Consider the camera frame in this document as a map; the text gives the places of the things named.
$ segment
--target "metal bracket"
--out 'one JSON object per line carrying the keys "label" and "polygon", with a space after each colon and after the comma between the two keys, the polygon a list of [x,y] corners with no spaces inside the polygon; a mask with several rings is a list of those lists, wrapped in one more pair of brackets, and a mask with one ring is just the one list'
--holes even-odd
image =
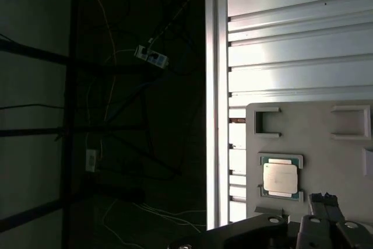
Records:
{"label": "metal bracket", "polygon": [[254,135],[265,137],[265,138],[279,138],[281,133],[279,132],[264,132],[263,128],[263,113],[275,113],[281,112],[279,107],[262,107],[254,110]]}
{"label": "metal bracket", "polygon": [[332,112],[351,112],[362,111],[364,113],[364,134],[363,135],[347,135],[347,134],[332,134],[335,140],[371,140],[371,108],[369,105],[347,105],[334,106]]}

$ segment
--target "metal frame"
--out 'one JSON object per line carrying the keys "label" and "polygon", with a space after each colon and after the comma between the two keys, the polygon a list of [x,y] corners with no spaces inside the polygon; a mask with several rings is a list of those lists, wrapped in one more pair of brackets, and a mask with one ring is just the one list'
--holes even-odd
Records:
{"label": "metal frame", "polygon": [[51,212],[62,209],[62,248],[69,247],[70,234],[70,208],[71,204],[86,199],[87,197],[99,193],[109,195],[119,199],[125,199],[131,202],[141,203],[144,201],[144,193],[142,190],[124,190],[115,188],[110,185],[98,184],[94,180],[94,176],[87,174],[82,184],[81,191],[72,193],[72,152],[73,152],[73,136],[76,133],[82,132],[106,132],[119,140],[123,145],[136,151],[140,156],[146,157],[149,160],[163,166],[172,171],[174,174],[180,174],[180,171],[168,166],[161,160],[157,159],[153,153],[153,147],[149,142],[149,152],[144,152],[134,144],[131,144],[115,135],[110,134],[114,131],[122,130],[144,130],[146,137],[150,140],[149,123],[145,106],[145,95],[141,96],[142,118],[143,124],[140,125],[110,125],[114,119],[110,119],[104,125],[95,125],[89,127],[75,127],[75,108],[76,108],[76,78],[77,71],[84,71],[92,75],[126,75],[133,73],[145,74],[146,67],[144,64],[129,65],[129,66],[101,66],[92,64],[86,61],[76,59],[76,15],[77,15],[77,0],[72,0],[71,8],[71,33],[69,38],[69,56],[54,54],[48,51],[39,50],[33,47],[28,47],[18,43],[0,40],[0,51],[8,52],[24,57],[42,59],[44,61],[53,62],[66,66],[65,77],[65,102],[64,102],[64,121],[62,127],[57,128],[28,128],[28,129],[6,129],[0,130],[0,137],[10,136],[28,136],[28,135],[50,135],[56,134],[57,139],[62,138],[62,163],[61,163],[61,186],[59,199],[37,206],[33,209],[12,215],[0,220],[0,233],[15,227],[21,226],[32,220],[43,217]]}
{"label": "metal frame", "polygon": [[206,0],[207,229],[229,222],[227,7]]}

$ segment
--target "white cable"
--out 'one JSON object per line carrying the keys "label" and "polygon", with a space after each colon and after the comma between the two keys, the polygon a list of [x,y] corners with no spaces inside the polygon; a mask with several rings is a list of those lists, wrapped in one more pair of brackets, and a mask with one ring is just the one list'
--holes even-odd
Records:
{"label": "white cable", "polygon": [[[160,210],[160,209],[156,209],[156,208],[152,208],[151,206],[149,206],[148,204],[142,204],[141,205],[142,207],[144,207],[144,208],[146,208],[146,209],[148,209],[148,210],[150,210],[150,211],[152,211],[152,212],[155,212],[155,213],[157,213],[156,211],[159,211],[159,212],[164,212],[164,213],[169,213],[169,214],[171,214],[171,215],[174,215],[174,213],[170,213],[170,212],[167,212],[167,211],[162,211],[162,210]],[[189,213],[189,212],[205,212],[204,210],[197,210],[197,211],[185,211],[185,212],[181,212],[181,214],[183,214],[183,213]],[[178,225],[180,225],[180,226],[187,226],[187,225],[189,225],[189,224],[183,224],[183,223],[177,223]],[[193,225],[194,226],[197,226],[197,227],[206,227],[206,225],[201,225],[201,224],[194,224],[193,223]]]}
{"label": "white cable", "polygon": [[[118,50],[115,52],[115,54],[119,53],[119,52],[134,52],[135,50],[134,49],[123,49],[123,50]],[[112,56],[114,55],[114,53],[112,53],[105,61],[104,61],[104,64],[107,64],[107,62],[112,58]],[[90,114],[90,111],[89,111],[89,94],[91,92],[91,89],[92,89],[92,86],[93,84],[95,83],[95,81],[97,80],[97,78],[94,78],[94,80],[91,82],[91,84],[89,84],[89,87],[87,89],[87,94],[86,94],[86,107],[87,107],[87,116],[88,116],[88,124],[90,125],[91,124],[91,114]],[[86,150],[88,149],[88,136],[89,136],[89,132],[87,132],[86,134]]]}
{"label": "white cable", "polygon": [[162,209],[157,209],[157,208],[151,207],[148,204],[144,204],[144,205],[147,206],[148,208],[152,209],[152,210],[156,210],[156,211],[167,213],[169,215],[174,215],[174,216],[179,216],[179,215],[182,215],[182,214],[185,214],[185,213],[206,212],[206,210],[188,210],[188,211],[183,211],[183,212],[179,212],[179,213],[172,213],[172,212],[164,211]]}
{"label": "white cable", "polygon": [[121,241],[121,243],[123,244],[123,245],[125,245],[125,246],[134,246],[134,247],[137,247],[137,248],[140,248],[140,249],[144,249],[144,247],[142,247],[142,246],[140,246],[140,245],[138,245],[138,244],[135,244],[135,243],[127,243],[127,242],[124,242],[123,241],[123,239],[115,232],[115,231],[113,231],[112,229],[110,229],[107,225],[105,225],[105,218],[106,218],[106,216],[107,216],[107,213],[109,213],[109,211],[110,211],[110,209],[112,208],[112,206],[115,204],[117,202],[117,199],[115,199],[113,202],[112,202],[112,204],[108,207],[108,209],[106,210],[106,212],[105,212],[105,214],[104,214],[104,216],[103,216],[103,219],[102,219],[102,222],[103,222],[103,226],[107,229],[107,230],[109,230],[109,231],[111,231],[112,233],[113,233],[113,235],[115,235],[120,241]]}
{"label": "white cable", "polygon": [[135,205],[137,208],[140,208],[141,210],[144,210],[144,211],[146,211],[146,212],[149,212],[149,213],[155,214],[155,215],[160,216],[160,217],[162,217],[162,218],[164,218],[164,219],[170,220],[170,221],[172,221],[172,222],[174,222],[174,223],[176,223],[176,224],[178,224],[178,223],[177,223],[176,221],[174,221],[174,220],[178,220],[178,221],[182,221],[182,222],[184,222],[184,223],[187,223],[188,225],[192,226],[192,227],[193,227],[197,232],[200,233],[200,230],[197,229],[197,227],[194,226],[194,225],[193,225],[191,222],[189,222],[189,221],[186,221],[186,220],[183,220],[183,219],[180,219],[180,218],[176,218],[176,217],[172,217],[172,216],[167,216],[167,215],[159,214],[159,213],[157,213],[157,212],[151,211],[150,209],[143,208],[143,207],[141,207],[140,205],[137,205],[137,204],[134,204],[134,205]]}

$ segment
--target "black cable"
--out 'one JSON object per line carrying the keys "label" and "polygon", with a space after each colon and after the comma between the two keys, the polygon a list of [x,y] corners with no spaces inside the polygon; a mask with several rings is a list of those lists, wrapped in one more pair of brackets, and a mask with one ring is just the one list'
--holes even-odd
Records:
{"label": "black cable", "polygon": [[12,40],[12,39],[10,39],[8,36],[5,36],[4,34],[2,34],[2,33],[0,33],[0,36],[1,37],[3,37],[3,38],[5,38],[5,39],[7,39],[8,41],[10,41],[10,42],[13,42],[13,43],[16,43],[16,44],[18,44],[16,41],[14,41],[14,40]]}
{"label": "black cable", "polygon": [[14,106],[4,106],[0,107],[0,110],[7,110],[7,109],[14,109],[14,108],[24,108],[24,107],[46,107],[46,108],[53,108],[53,109],[64,109],[61,106],[53,106],[41,103],[30,103],[30,104],[21,104],[21,105],[14,105]]}

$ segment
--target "black metal bar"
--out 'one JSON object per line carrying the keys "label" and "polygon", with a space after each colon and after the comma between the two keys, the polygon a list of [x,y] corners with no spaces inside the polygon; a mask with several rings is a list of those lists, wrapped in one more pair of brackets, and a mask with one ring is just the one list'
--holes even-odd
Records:
{"label": "black metal bar", "polygon": [[111,131],[129,131],[143,130],[143,125],[96,125],[89,127],[74,127],[72,129],[57,127],[57,128],[26,128],[26,129],[0,129],[0,137],[11,136],[28,136],[28,135],[48,135],[48,134],[63,134],[84,133],[84,132],[111,132]]}
{"label": "black metal bar", "polygon": [[29,58],[42,59],[44,61],[50,61],[65,66],[71,63],[74,64],[77,69],[96,76],[142,73],[144,67],[143,63],[135,65],[101,66],[99,64],[94,64],[81,59],[69,58],[64,55],[54,54],[53,52],[36,49],[4,39],[0,39],[0,51],[23,55]]}
{"label": "black metal bar", "polygon": [[69,199],[56,199],[55,201],[48,202],[33,209],[29,209],[16,215],[4,218],[0,220],[0,233],[31,222],[32,220],[35,220],[37,218],[43,217],[49,213],[63,208],[66,205],[81,201],[87,198],[87,196],[88,194],[79,193],[71,196]]}
{"label": "black metal bar", "polygon": [[169,171],[172,171],[173,173],[177,174],[177,175],[181,175],[181,172],[180,170],[178,169],[175,169],[167,164],[165,164],[164,162],[162,162],[161,160],[157,159],[156,157],[152,157],[150,156],[147,152],[144,152],[143,150],[141,150],[140,148],[138,148],[137,146],[135,146],[134,144],[132,143],[129,143],[128,141],[114,135],[114,134],[109,134],[110,137],[113,137],[114,139],[116,139],[117,141],[121,142],[123,145],[131,148],[132,150],[136,151],[139,155],[143,156],[143,157],[146,157],[148,158],[149,160],[159,164],[160,166],[163,166],[165,169],[169,170]]}
{"label": "black metal bar", "polygon": [[[71,0],[70,11],[70,36],[69,36],[69,57],[60,58],[61,60],[52,61],[47,56],[45,60],[66,65],[65,76],[65,102],[64,102],[64,131],[62,136],[62,156],[61,156],[61,185],[59,189],[59,198],[66,200],[72,193],[72,166],[73,166],[73,133],[69,131],[74,127],[75,108],[76,108],[76,68],[78,65],[89,69],[91,65],[84,62],[76,62],[76,39],[78,26],[78,0]],[[65,204],[62,208],[62,233],[61,233],[61,248],[68,249],[70,243],[70,228],[71,228],[71,206]]]}

